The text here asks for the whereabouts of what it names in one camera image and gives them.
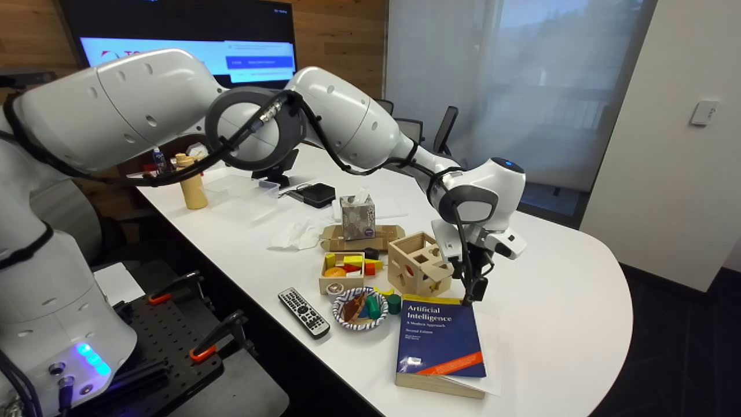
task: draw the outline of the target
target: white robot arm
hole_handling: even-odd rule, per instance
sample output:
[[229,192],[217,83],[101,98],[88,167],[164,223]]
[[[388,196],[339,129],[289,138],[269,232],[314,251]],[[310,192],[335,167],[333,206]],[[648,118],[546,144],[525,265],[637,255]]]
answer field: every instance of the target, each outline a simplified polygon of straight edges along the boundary
[[[464,172],[455,162],[402,137],[396,120],[366,92],[325,70],[300,70],[285,91],[282,99],[264,108],[240,99],[239,89],[219,89],[191,55],[156,51],[77,72],[4,105],[0,347],[37,386],[43,414],[58,413],[59,375],[49,371],[50,363],[68,363],[77,386],[85,386],[85,393],[71,396],[71,406],[79,406],[108,386],[110,375],[135,349],[137,333],[106,309],[73,240],[50,235],[32,216],[29,192],[59,175],[120,164],[187,133],[209,133],[226,142],[240,137],[229,152],[254,167],[269,164],[296,145],[296,138],[279,137],[274,115],[300,98],[303,108],[314,115],[310,123],[325,133],[325,145],[339,162],[374,168],[400,160],[429,172],[432,175],[429,196],[445,219],[438,225],[439,237],[459,235],[489,255],[498,247],[504,255],[524,251],[520,239],[510,232],[510,216],[525,182],[520,168],[489,160]],[[467,269],[464,275],[467,302],[482,296],[475,280],[479,273]]]

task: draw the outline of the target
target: bowl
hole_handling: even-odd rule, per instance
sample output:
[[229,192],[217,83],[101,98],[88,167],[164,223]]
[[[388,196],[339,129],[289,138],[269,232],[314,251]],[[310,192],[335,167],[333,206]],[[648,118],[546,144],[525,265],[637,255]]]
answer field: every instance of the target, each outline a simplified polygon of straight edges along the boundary
[[[344,320],[344,306],[357,302],[358,296],[372,296],[378,302],[380,314],[378,320],[370,318],[357,318]],[[388,304],[381,294],[378,294],[372,288],[350,288],[344,290],[333,304],[330,304],[330,318],[344,329],[344,331],[372,331],[378,329],[388,314]]]

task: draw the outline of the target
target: screen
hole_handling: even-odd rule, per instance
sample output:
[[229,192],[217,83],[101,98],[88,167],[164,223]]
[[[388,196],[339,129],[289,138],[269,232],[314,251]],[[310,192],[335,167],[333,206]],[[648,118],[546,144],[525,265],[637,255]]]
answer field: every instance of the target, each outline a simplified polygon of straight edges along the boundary
[[289,41],[80,36],[80,46],[88,65],[94,67],[144,51],[182,48],[200,58],[216,79],[231,86],[286,80],[296,72],[295,46]]
[[80,65],[182,48],[222,86],[282,89],[296,72],[292,6],[245,0],[59,0]]

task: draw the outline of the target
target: remote control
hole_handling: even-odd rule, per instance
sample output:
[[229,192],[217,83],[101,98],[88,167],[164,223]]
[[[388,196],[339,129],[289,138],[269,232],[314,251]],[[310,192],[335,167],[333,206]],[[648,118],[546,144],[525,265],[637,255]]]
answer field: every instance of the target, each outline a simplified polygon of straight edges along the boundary
[[277,299],[313,338],[329,333],[329,323],[313,306],[308,306],[295,288],[279,291]]

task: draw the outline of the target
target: floor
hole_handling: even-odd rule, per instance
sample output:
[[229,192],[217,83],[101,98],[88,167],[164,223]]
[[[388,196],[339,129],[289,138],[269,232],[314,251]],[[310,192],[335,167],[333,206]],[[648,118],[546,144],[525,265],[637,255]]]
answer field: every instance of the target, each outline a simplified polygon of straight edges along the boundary
[[626,269],[634,333],[622,374],[596,417],[741,414],[741,273],[708,294]]

